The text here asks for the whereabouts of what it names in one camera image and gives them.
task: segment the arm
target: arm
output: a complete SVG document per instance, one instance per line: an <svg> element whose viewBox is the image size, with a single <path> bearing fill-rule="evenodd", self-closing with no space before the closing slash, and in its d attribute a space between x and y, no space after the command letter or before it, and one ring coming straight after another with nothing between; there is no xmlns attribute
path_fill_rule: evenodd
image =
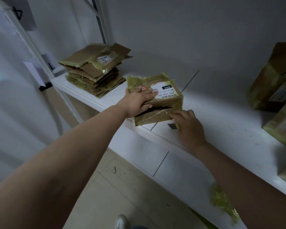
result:
<svg viewBox="0 0 286 229"><path fill-rule="evenodd" d="M209 144L192 110L171 115L179 139L201 160L248 228L286 228L286 195Z"/></svg>
<svg viewBox="0 0 286 229"><path fill-rule="evenodd" d="M21 165L0 184L0 228L62 228L113 135L157 92L130 93Z"/></svg>

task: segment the forearm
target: forearm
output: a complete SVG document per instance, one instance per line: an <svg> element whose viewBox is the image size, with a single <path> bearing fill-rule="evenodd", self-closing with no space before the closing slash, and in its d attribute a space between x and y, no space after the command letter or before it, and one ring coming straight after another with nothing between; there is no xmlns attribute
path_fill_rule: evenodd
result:
<svg viewBox="0 0 286 229"><path fill-rule="evenodd" d="M248 228L286 228L286 195L212 145L196 156L222 187Z"/></svg>
<svg viewBox="0 0 286 229"><path fill-rule="evenodd" d="M0 227L62 228L125 118L112 106L20 166L0 184Z"/></svg>

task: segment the white sneaker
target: white sneaker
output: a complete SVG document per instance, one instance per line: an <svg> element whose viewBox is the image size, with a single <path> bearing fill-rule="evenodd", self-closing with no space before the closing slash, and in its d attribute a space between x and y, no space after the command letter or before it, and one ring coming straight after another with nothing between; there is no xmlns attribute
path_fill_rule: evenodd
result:
<svg viewBox="0 0 286 229"><path fill-rule="evenodd" d="M119 215L116 219L115 229L129 229L129 222L125 215Z"/></svg>

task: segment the hand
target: hand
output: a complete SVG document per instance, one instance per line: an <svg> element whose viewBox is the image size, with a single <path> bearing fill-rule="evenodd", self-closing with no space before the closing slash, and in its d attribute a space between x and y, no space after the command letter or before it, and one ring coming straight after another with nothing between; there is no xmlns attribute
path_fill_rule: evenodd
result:
<svg viewBox="0 0 286 229"><path fill-rule="evenodd" d="M127 112L127 118L134 117L151 108L152 105L143 105L143 103L151 100L157 94L158 91L153 92L152 88L142 91L142 87L138 87L135 92L132 93L130 93L130 90L127 88L125 96L116 105L121 106Z"/></svg>
<svg viewBox="0 0 286 229"><path fill-rule="evenodd" d="M195 117L192 110L175 111L170 114L175 122L179 123L181 130L179 131L179 140L186 149L196 156L198 147L207 144L202 124Z"/></svg>

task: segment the tiled floor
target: tiled floor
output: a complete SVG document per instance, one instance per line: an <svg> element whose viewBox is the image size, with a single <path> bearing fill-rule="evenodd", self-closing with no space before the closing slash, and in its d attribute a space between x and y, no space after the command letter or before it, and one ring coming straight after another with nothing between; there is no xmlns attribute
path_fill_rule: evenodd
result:
<svg viewBox="0 0 286 229"><path fill-rule="evenodd" d="M206 229L187 205L108 149L64 228L114 228L119 214L131 226Z"/></svg>

